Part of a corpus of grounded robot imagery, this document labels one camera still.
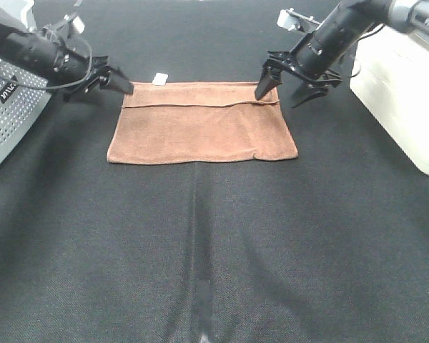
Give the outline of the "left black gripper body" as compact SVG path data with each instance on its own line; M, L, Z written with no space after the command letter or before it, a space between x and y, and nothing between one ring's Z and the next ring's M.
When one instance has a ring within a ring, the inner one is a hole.
M61 86L62 84L81 81L87 76L87 79L80 84L59 90L62 96L64 93L73 94L81 91L87 93L99 86L99 77L107 67L108 62L108 56L93 56L92 65L89 66L89 56L83 56L75 51L69 52L64 58L58 59L58 65L54 65L51 85Z

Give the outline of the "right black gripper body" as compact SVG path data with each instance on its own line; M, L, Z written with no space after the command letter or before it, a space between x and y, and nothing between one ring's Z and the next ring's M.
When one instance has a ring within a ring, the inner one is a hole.
M340 60L342 53L334 56L311 53L308 57L309 59L298 61L297 54L293 51L268 51L264 66L286 71L303 82L338 80L338 86L341 84L341 75L330 67Z

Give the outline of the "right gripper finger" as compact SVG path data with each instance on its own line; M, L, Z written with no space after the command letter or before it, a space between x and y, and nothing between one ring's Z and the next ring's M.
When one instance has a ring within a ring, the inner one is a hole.
M267 93L282 84L282 71L271 66L263 66L260 80L255 89L256 100L261 100Z
M338 80L301 83L291 95L291 107L294 109L313 99L326 96L330 86L337 87Z

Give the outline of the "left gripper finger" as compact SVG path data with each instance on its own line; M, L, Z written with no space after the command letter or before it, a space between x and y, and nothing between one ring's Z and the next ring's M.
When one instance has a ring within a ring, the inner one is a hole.
M99 77L99 80L100 89L116 91L128 95L134 93L133 83L128 80L120 69L115 69L110 66L106 67Z
M98 89L87 93L84 91L73 94L64 93L62 99L67 104L100 104L103 102L103 93Z

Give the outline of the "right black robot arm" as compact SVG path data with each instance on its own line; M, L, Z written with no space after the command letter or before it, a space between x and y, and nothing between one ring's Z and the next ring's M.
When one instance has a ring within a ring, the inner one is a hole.
M292 105L297 107L326 96L331 86L340 85L342 77L331 66L376 26L429 36L429 1L341 1L321 22L284 9L277 24L304 36L289 51L269 52L255 97L261 100L281 85L281 73L286 71L301 81L292 94Z

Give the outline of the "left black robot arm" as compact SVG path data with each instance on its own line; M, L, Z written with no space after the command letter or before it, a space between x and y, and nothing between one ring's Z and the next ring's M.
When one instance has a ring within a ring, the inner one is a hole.
M88 94L95 87L132 95L134 85L109 56L95 56L82 37L77 13L55 24L30 30L0 8L0 59L47 80L46 86L30 86L0 75L17 86L49 93L61 92L64 101Z

